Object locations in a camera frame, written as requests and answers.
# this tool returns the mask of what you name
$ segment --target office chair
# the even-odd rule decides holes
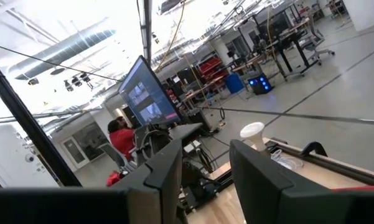
[[[116,150],[111,144],[105,143],[98,146],[98,149],[104,151],[112,160],[115,161],[120,170],[128,171],[129,173],[137,169],[137,164],[134,161],[128,161],[126,157]]]
[[[317,47],[325,41],[325,37],[319,32],[318,29],[315,28],[314,26],[314,19],[312,15],[309,17],[309,23],[310,23],[310,31],[309,33],[305,36],[302,37],[302,40],[304,41],[303,44],[301,44],[302,49],[306,49],[308,51],[313,51],[314,54],[311,55],[309,59],[311,60],[318,60],[318,65],[322,65],[320,55],[321,54],[331,54],[335,55],[334,51],[331,51],[329,49],[324,49],[324,50],[317,50]]]

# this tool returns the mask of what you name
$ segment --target ceiling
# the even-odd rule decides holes
[[[255,2],[242,1],[247,6]],[[202,45],[238,3],[228,2],[186,0],[177,38],[165,61]],[[169,10],[163,10],[163,5],[163,0],[152,0],[152,32],[158,40],[152,41],[153,68],[168,49],[182,10],[179,2]],[[0,0],[0,69],[33,114],[85,109],[92,101],[102,104],[116,93],[114,88],[105,93],[116,81],[99,76],[121,80],[143,53],[136,1]],[[61,68],[54,64],[67,69],[52,75]],[[99,75],[89,76],[93,89],[84,83],[67,91],[64,81],[72,83],[82,71]],[[28,85],[31,78],[39,84]],[[11,113],[0,100],[0,117],[4,116]]]

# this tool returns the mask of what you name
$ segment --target concrete floor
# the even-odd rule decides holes
[[[330,157],[374,171],[374,125],[285,116],[309,114],[374,120],[374,27],[357,33],[352,23],[343,27],[341,24],[340,19],[329,18],[317,23],[326,38],[320,48],[336,52],[335,56],[323,55],[322,66],[315,65],[305,72],[305,77],[296,76],[288,82],[278,75],[272,81],[276,88],[266,95],[246,101],[250,93],[243,91],[221,103],[225,109],[280,114],[226,111],[227,125],[215,137],[229,143],[231,139],[240,139],[239,132],[246,124],[261,121],[266,124],[266,137],[277,137],[298,147],[319,141]],[[303,65],[297,50],[286,52],[286,56],[292,68]],[[264,67],[266,73],[274,71],[274,66]],[[216,126],[220,120],[218,110],[206,113]],[[214,138],[205,139],[204,143],[218,165],[228,162],[228,146]],[[85,187],[103,186],[115,168],[109,158],[102,157],[76,175]]]

